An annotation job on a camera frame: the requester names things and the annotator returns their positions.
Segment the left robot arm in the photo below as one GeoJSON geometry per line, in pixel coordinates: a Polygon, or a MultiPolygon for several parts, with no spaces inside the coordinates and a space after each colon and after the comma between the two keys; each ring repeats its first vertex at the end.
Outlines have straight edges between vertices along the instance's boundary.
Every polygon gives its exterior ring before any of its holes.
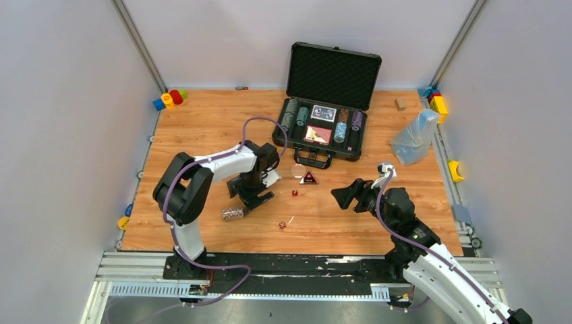
{"type": "Polygon", "coordinates": [[[174,241],[175,254],[167,259],[165,279],[198,279],[207,271],[231,268],[206,262],[198,218],[210,188],[227,179],[230,197],[239,197],[241,210],[248,214],[273,198],[269,189],[280,178],[276,170],[279,161],[275,146],[258,146],[250,140],[204,157],[176,154],[152,193],[174,241]]]}

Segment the teal green chip stack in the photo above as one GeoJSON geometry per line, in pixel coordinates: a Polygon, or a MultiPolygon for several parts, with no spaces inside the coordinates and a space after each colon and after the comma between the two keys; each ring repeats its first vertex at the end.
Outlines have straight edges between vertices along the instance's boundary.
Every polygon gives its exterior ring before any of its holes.
{"type": "Polygon", "coordinates": [[[300,107],[295,119],[297,126],[304,126],[307,122],[309,109],[307,107],[300,107]]]}

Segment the purple poker chip stack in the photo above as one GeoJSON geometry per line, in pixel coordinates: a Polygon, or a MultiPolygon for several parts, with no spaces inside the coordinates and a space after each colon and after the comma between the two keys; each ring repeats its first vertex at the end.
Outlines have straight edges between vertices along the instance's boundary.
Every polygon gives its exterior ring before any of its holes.
{"type": "Polygon", "coordinates": [[[354,111],[351,116],[351,130],[359,132],[362,129],[363,113],[361,111],[354,111]]]}

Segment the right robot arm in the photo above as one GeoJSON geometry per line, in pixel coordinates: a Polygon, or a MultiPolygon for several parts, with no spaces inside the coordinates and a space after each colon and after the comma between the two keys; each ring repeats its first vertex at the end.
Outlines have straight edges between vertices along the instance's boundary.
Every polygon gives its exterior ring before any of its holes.
{"type": "Polygon", "coordinates": [[[405,188],[375,186],[372,180],[358,178],[331,194],[341,209],[355,200],[354,212],[371,213],[390,233],[395,246],[385,255],[388,278],[421,289],[456,323],[532,323],[525,310],[504,304],[459,264],[416,216],[405,188]]]}

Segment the olive blue chip stack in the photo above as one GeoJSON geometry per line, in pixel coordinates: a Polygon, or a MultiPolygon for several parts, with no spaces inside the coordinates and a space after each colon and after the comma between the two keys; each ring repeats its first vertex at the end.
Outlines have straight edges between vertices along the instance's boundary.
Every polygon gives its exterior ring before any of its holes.
{"type": "Polygon", "coordinates": [[[295,99],[289,99],[285,112],[294,115],[297,111],[298,101],[295,99]]]}
{"type": "Polygon", "coordinates": [[[293,116],[292,112],[286,111],[283,114],[283,117],[281,119],[281,127],[282,127],[282,129],[284,129],[285,132],[288,132],[289,129],[291,128],[291,125],[293,123],[293,119],[294,119],[294,116],[293,116]]]}

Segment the black triangular all-in marker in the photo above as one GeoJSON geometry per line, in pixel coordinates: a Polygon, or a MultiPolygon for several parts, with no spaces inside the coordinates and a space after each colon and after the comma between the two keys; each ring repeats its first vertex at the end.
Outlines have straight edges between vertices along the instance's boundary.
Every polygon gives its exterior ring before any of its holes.
{"type": "Polygon", "coordinates": [[[299,184],[319,184],[319,182],[311,171],[307,171],[300,179],[299,184]]]}

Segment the light blue chip stack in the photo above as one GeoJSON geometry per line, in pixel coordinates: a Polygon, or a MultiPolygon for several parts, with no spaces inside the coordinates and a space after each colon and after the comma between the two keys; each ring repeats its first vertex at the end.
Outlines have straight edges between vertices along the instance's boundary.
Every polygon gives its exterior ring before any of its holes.
{"type": "Polygon", "coordinates": [[[334,131],[333,140],[337,143],[345,142],[346,132],[347,132],[347,124],[343,121],[337,122],[336,127],[335,127],[335,131],[334,131]]]}

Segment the red playing card deck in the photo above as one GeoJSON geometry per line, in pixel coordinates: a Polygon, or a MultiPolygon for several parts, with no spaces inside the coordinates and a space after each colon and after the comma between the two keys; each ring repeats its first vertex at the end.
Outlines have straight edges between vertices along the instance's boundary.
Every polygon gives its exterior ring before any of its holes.
{"type": "Polygon", "coordinates": [[[308,125],[303,140],[314,144],[329,145],[331,136],[331,129],[308,125]]]}

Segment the black poker set case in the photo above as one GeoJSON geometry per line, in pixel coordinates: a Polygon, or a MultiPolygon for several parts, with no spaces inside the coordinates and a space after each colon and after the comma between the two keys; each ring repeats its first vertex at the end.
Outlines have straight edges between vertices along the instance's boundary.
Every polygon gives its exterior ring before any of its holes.
{"type": "Polygon", "coordinates": [[[296,42],[286,94],[272,140],[302,165],[327,169],[333,159],[358,161],[382,58],[296,42]]]}

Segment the clear round dealer button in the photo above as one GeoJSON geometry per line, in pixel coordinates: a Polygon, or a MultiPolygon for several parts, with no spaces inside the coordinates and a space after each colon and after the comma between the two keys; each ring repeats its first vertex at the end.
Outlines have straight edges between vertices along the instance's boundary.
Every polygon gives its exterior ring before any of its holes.
{"type": "Polygon", "coordinates": [[[297,179],[304,177],[306,172],[306,167],[299,163],[292,165],[290,168],[291,176],[297,179]]]}

